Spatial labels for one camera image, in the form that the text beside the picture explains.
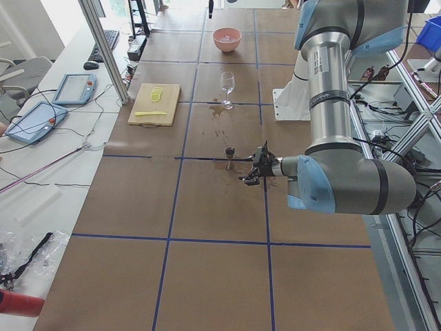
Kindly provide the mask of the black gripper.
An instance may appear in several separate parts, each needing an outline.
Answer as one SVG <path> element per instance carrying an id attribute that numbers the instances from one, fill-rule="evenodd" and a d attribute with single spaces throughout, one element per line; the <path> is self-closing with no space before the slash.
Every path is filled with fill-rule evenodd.
<path id="1" fill-rule="evenodd" d="M 238 177 L 245 185 L 259 185 L 259 177 L 281 177 L 282 157 L 276 157 L 267 146 L 260 146 L 254 156 L 237 159 L 237 161 L 253 162 L 251 175 Z"/>

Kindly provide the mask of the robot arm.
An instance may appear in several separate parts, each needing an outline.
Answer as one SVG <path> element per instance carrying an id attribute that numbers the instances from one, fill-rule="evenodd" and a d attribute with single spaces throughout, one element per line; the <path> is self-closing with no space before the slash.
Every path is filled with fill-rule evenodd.
<path id="1" fill-rule="evenodd" d="M 411 174 L 397 163 L 366 159 L 353 140 L 345 56 L 376 54 L 403 40 L 407 1 L 307 1 L 295 47 L 308 65 L 311 145 L 277 157 L 266 146 L 254 154 L 247 185 L 286 177 L 293 209 L 343 214 L 393 214 L 416 195 Z"/>

